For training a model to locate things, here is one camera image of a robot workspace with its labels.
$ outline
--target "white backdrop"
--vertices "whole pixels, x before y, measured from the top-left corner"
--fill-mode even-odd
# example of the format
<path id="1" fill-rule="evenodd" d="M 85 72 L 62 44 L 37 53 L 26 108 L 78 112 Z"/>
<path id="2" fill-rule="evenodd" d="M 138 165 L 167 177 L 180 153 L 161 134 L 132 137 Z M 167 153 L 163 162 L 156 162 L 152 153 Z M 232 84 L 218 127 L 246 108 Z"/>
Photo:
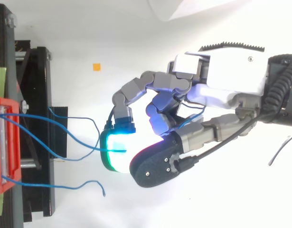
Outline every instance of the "white backdrop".
<path id="1" fill-rule="evenodd" d="M 222 41 L 265 46 L 270 56 L 292 53 L 292 0 L 237 0 L 170 22 L 159 21 L 146 0 L 0 2 L 18 17 L 16 39 L 31 39 L 33 47 L 53 53 L 53 105 L 69 106 L 70 116 L 94 118 L 100 129 L 115 91 L 145 70 L 165 71 L 178 53 Z M 92 63 L 101 63 L 101 72 Z M 151 95 L 132 105 L 137 131 L 145 134 L 153 134 L 144 113 Z M 225 113 L 207 109 L 206 118 L 213 112 Z M 70 120 L 68 128 L 96 141 L 88 122 Z M 99 180 L 107 196 L 96 184 L 57 189 L 54 215 L 34 213 L 25 228 L 292 228 L 292 142 L 267 165 L 288 135 L 290 127 L 259 123 L 247 137 L 151 189 L 106 170 L 99 153 L 81 162 L 55 162 L 56 184 Z M 68 139 L 69 158 L 88 152 Z"/>

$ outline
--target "black panel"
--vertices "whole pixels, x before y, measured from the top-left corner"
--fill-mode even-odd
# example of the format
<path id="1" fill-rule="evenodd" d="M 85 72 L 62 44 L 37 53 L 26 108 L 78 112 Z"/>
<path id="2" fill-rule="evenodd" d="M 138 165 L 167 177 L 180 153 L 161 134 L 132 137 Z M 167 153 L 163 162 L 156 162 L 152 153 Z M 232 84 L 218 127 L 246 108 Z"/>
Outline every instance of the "black panel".
<path id="1" fill-rule="evenodd" d="M 50 117 L 51 106 L 50 66 L 45 47 L 32 49 L 27 70 L 22 78 L 20 89 L 29 104 L 28 114 Z M 25 118 L 28 129 L 48 147 L 52 148 L 54 127 L 41 120 Z M 22 169 L 22 180 L 28 183 L 54 184 L 54 163 L 50 154 L 33 140 L 41 170 Z M 30 151 L 23 151 L 23 157 L 29 157 Z M 55 191 L 49 188 L 23 187 L 24 211 L 43 211 L 44 216 L 51 216 L 55 211 Z"/>
<path id="2" fill-rule="evenodd" d="M 68 116 L 68 107 L 51 107 L 52 111 L 59 116 Z M 57 118 L 51 113 L 49 113 L 49 118 L 53 119 L 60 124 L 62 124 L 64 127 L 67 128 L 68 126 L 68 119 L 65 118 Z M 58 154 L 61 157 L 66 158 L 66 140 L 67 140 L 67 133 L 63 131 L 60 127 L 53 125 L 51 128 L 51 142 L 52 147 L 51 149 Z"/>

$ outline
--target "blue wire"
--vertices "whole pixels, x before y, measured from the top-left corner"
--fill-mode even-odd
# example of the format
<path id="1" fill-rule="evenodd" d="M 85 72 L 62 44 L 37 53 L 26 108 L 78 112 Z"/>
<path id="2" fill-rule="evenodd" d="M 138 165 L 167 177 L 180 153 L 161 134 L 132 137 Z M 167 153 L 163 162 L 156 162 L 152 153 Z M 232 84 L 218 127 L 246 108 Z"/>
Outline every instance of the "blue wire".
<path id="1" fill-rule="evenodd" d="M 34 134 L 32 134 L 28 129 L 26 129 L 25 127 L 21 126 L 20 124 L 16 123 L 15 121 L 12 121 L 6 117 L 3 117 L 3 116 L 0 116 L 0 118 L 6 120 L 6 121 L 9 121 L 10 123 L 20 127 L 23 131 L 25 131 L 27 134 L 29 134 L 33 139 L 35 139 L 40 145 L 42 145 L 50 154 L 54 155 L 55 157 L 57 158 L 60 158 L 62 160 L 65 160 L 65 161 L 71 161 L 71 162 L 76 162 L 76 161 L 80 161 L 82 159 L 84 159 L 85 157 L 89 156 L 89 154 L 85 155 L 84 157 L 80 158 L 80 159 L 70 159 L 70 158 L 64 158 L 64 157 L 61 157 L 59 156 L 58 154 L 54 153 L 47 145 L 45 145 L 39 138 L 37 138 Z"/>
<path id="2" fill-rule="evenodd" d="M 51 112 L 51 114 L 52 114 L 53 116 L 57 117 L 57 118 L 61 118 L 61 119 L 84 119 L 84 120 L 91 120 L 91 121 L 94 123 L 95 128 L 97 129 L 97 132 L 98 132 L 98 139 L 97 139 L 97 142 L 96 142 L 96 145 L 95 145 L 95 147 L 97 147 L 98 142 L 99 142 L 99 138 L 100 138 L 100 132 L 99 132 L 99 129 L 98 129 L 98 127 L 97 127 L 97 125 L 96 125 L 96 123 L 95 123 L 95 121 L 94 121 L 93 119 L 88 118 L 88 117 L 68 117 L 68 116 L 60 116 L 60 115 L 55 114 L 55 113 L 52 111 L 52 109 L 51 109 L 50 107 L 48 107 L 48 109 L 49 109 L 49 111 Z M 81 159 L 77 159 L 76 161 L 80 161 L 80 160 L 82 160 L 82 159 L 88 157 L 88 156 L 89 156 L 90 154 L 92 154 L 94 151 L 95 151 L 95 150 L 93 149 L 93 150 L 92 150 L 90 153 L 88 153 L 86 156 L 82 157 Z"/>
<path id="3" fill-rule="evenodd" d="M 25 186 L 25 187 L 43 187 L 43 188 L 56 188 L 56 189 L 70 189 L 70 190 L 77 190 L 77 189 L 80 189 L 82 188 L 83 186 L 85 186 L 86 184 L 88 183 L 98 183 L 99 186 L 102 188 L 103 190 L 103 196 L 105 197 L 106 196 L 106 193 L 104 191 L 104 187 L 102 186 L 102 184 L 97 181 L 97 180 L 89 180 L 87 182 L 85 182 L 84 184 L 78 186 L 78 187 L 67 187 L 67 186 L 62 186 L 62 185 L 50 185 L 50 184 L 30 184 L 30 183 L 23 183 L 23 182 L 20 182 L 20 181 L 15 181 L 15 180 L 12 180 L 6 176 L 1 176 L 3 179 L 9 181 L 9 182 L 12 182 L 12 183 L 15 183 L 15 184 L 18 184 L 18 185 L 21 185 L 21 186 Z"/>
<path id="4" fill-rule="evenodd" d="M 56 122 L 54 120 L 51 120 L 51 119 L 48 119 L 48 118 L 45 118 L 45 117 L 42 117 L 42 116 L 38 116 L 38 115 L 29 115 L 29 114 L 14 114 L 14 113 L 7 113 L 7 114 L 0 114 L 0 117 L 4 117 L 4 116 L 19 116 L 19 117 L 27 117 L 27 118 L 33 118 L 33 119 L 39 119 L 39 120 L 45 120 L 49 123 L 52 123 L 52 124 L 55 124 L 57 126 L 59 126 L 61 129 L 63 129 L 65 132 L 67 132 L 76 142 L 78 142 L 79 144 L 85 146 L 85 147 L 88 147 L 88 148 L 91 148 L 91 149 L 94 149 L 96 151 L 103 151 L 103 152 L 126 152 L 126 150 L 108 150 L 108 149 L 100 149 L 100 148 L 96 148 L 96 147 L 93 147 L 93 146 L 90 146 L 82 141 L 80 141 L 79 139 L 77 139 L 71 132 L 68 131 L 68 129 L 66 127 L 64 127 L 62 124 L 60 124 L 59 122 Z M 4 118 L 5 120 L 15 124 L 16 126 L 20 127 L 22 130 L 24 130 L 25 128 L 23 126 L 21 126 L 20 124 L 17 124 L 16 122 L 14 121 L 10 121 L 10 119 L 8 118 Z M 27 129 L 25 129 L 24 131 L 26 133 L 28 133 L 30 136 L 32 136 L 32 133 L 29 132 Z"/>
<path id="5" fill-rule="evenodd" d="M 71 117 L 71 116 L 68 117 L 68 116 L 60 116 L 60 115 L 55 114 L 55 113 L 52 111 L 52 109 L 51 109 L 50 107 L 48 107 L 48 109 L 49 109 L 49 111 L 51 112 L 51 114 L 52 114 L 53 116 L 57 117 L 57 118 L 61 118 L 61 119 L 81 119 L 81 120 L 91 120 L 91 121 L 94 123 L 94 126 L 96 127 L 97 132 L 98 132 L 98 139 L 97 139 L 97 142 L 96 142 L 96 146 L 98 145 L 98 143 L 99 143 L 99 137 L 100 137 L 100 131 L 99 131 L 99 129 L 98 129 L 98 127 L 97 127 L 97 125 L 96 125 L 96 123 L 95 123 L 95 121 L 94 121 L 93 119 L 88 118 L 88 117 Z"/>
<path id="6" fill-rule="evenodd" d="M 197 118 L 198 116 L 202 115 L 205 111 L 206 106 L 203 107 L 203 110 L 199 113 L 194 115 L 193 117 L 189 118 L 188 120 L 186 120 L 184 123 L 182 123 L 179 128 L 182 128 L 185 124 L 189 123 L 190 121 L 192 121 L 193 119 Z"/>

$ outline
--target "screw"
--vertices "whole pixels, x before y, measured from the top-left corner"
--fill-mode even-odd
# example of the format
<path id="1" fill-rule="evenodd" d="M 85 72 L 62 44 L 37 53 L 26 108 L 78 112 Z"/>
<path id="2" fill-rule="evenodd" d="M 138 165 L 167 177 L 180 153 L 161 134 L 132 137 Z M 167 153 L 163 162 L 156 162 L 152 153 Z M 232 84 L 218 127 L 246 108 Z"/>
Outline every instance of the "screw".
<path id="1" fill-rule="evenodd" d="M 7 18 L 5 19 L 5 23 L 7 26 L 9 26 L 11 29 L 16 28 L 17 26 L 17 17 L 15 14 L 9 14 Z"/>
<path id="2" fill-rule="evenodd" d="M 47 53 L 47 60 L 52 61 L 52 52 Z"/>
<path id="3" fill-rule="evenodd" d="M 27 104 L 27 102 L 25 100 L 23 100 L 21 102 L 21 111 L 23 114 L 26 114 L 27 113 L 27 110 L 29 110 L 29 105 Z"/>

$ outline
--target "robotic hand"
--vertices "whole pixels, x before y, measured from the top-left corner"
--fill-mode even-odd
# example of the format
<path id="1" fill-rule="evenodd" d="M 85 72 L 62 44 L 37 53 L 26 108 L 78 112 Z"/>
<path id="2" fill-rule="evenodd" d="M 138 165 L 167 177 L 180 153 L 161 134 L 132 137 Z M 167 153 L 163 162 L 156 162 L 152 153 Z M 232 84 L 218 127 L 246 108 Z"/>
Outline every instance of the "robotic hand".
<path id="1" fill-rule="evenodd" d="M 257 121 L 292 126 L 292 55 L 268 59 L 264 48 L 221 43 L 177 55 L 167 73 L 147 71 L 117 91 L 101 135 L 102 148 L 106 148 L 110 131 L 135 132 L 129 105 L 147 89 L 158 93 L 146 113 L 163 141 L 142 150 L 131 161 L 130 173 L 142 187 L 162 184 L 192 168 L 237 136 L 247 135 Z M 177 116 L 183 101 L 235 109 L 235 114 L 192 122 L 193 117 Z M 213 141 L 221 143 L 199 156 L 179 157 Z"/>

